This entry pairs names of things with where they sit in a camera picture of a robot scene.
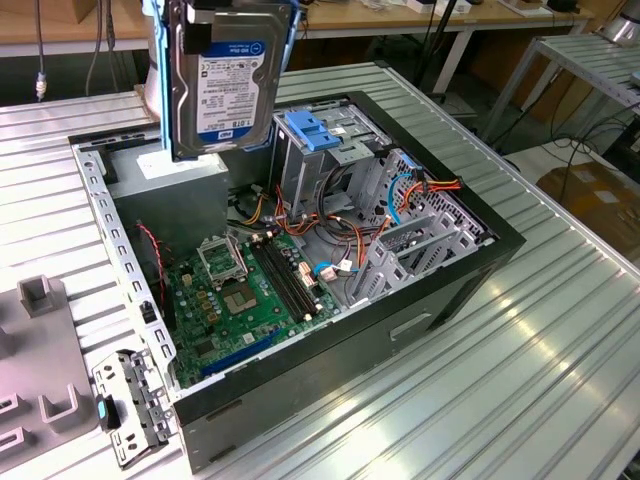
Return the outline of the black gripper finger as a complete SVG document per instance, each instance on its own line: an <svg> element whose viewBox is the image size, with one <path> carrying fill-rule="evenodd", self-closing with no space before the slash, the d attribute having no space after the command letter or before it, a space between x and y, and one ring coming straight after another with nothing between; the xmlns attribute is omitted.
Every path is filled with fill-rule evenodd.
<svg viewBox="0 0 640 480"><path fill-rule="evenodd" d="M211 44L213 23L219 1L186 1L182 14L183 51L185 54L203 54Z"/></svg>

